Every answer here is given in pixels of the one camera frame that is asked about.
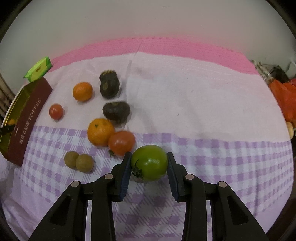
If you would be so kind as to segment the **oval orange mandarin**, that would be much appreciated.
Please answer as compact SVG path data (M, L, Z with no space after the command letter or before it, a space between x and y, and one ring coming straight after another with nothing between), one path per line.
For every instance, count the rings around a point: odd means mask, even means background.
M16 121L14 119L11 119L8 121L7 125L15 125L16 124Z

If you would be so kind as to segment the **small red tomato with stem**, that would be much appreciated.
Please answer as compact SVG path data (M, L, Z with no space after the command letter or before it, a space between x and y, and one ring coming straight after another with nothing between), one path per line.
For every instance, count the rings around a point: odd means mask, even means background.
M49 115L55 121L60 120L63 116L63 113L64 113L64 111L63 111L62 106L57 103L51 105L51 107L49 109Z

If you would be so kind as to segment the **green tomato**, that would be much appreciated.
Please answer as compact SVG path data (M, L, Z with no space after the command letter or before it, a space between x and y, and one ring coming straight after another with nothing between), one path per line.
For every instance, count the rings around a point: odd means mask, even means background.
M143 181L156 181L162 178L168 168L166 151L156 145L138 148L131 158L132 173Z

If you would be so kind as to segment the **dark passion fruit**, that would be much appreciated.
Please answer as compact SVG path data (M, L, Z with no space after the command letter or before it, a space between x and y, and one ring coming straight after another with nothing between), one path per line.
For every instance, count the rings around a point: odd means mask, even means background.
M99 80L101 82L104 82L110 78L117 78L117 73L114 70L105 70L103 71L100 76L99 76Z
M127 121L130 115L130 105L124 101L114 101L103 106L103 115L110 121L121 124Z
M116 78L110 78L104 82L101 82L100 84L100 93L104 98L111 99L114 98L118 91L119 91L119 79Z

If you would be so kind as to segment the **gold and maroon toffee tin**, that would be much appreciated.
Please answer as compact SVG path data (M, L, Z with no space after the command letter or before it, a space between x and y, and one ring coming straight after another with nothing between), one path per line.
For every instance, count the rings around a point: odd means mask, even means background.
M9 120L16 121L14 130L1 136L1 154L7 161L22 166L34 124L52 90L42 77L24 85L13 99L2 123L7 126Z

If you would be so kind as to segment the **right brown longan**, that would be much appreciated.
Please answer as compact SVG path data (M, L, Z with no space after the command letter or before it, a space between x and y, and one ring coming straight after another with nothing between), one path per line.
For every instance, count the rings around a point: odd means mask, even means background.
M81 154L76 159L76 169L83 173L91 172L94 167L94 159L88 154Z

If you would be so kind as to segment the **brown longan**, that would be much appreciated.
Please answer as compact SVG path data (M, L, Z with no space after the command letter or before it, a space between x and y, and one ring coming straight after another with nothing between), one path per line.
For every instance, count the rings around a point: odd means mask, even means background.
M83 173L91 172L94 167L94 159L88 154L81 154L76 159L76 169Z
M76 169L76 160L78 157L79 154L75 151L67 152L64 157L65 165L71 169Z

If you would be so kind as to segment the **left brown longan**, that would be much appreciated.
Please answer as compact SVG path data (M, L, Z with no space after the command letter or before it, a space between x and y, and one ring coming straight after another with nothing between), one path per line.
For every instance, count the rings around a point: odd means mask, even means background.
M76 169L76 160L78 157L79 154L75 151L67 152L64 157L65 165L71 169Z

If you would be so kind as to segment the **green tissue pack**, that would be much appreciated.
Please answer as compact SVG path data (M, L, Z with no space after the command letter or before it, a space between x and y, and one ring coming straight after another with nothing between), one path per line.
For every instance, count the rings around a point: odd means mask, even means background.
M51 68L51 60L48 56L46 56L31 67L25 74L24 78L27 78L29 82L33 82L43 77Z

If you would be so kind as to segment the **pink and purple tablecloth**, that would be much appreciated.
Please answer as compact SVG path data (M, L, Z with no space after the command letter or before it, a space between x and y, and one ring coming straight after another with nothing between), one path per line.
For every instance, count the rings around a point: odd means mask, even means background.
M108 69L119 76L119 99L131 108L123 129L138 147L160 146L203 181L225 181L263 230L274 224L292 191L292 145L276 99L243 54L175 39L125 39L83 47L52 64L46 80L53 92L23 165L1 159L1 203L20 240L72 181L95 181L120 162L87 138L89 124L103 116L99 75ZM80 82L93 86L86 102L72 94ZM49 115L55 103L64 111L60 120ZM92 171L67 167L70 151L91 156Z

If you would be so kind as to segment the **orange plastic bag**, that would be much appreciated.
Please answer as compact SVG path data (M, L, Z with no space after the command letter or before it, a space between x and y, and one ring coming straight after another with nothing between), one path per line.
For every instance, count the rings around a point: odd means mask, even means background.
M295 122L295 86L273 79L268 85L286 121Z

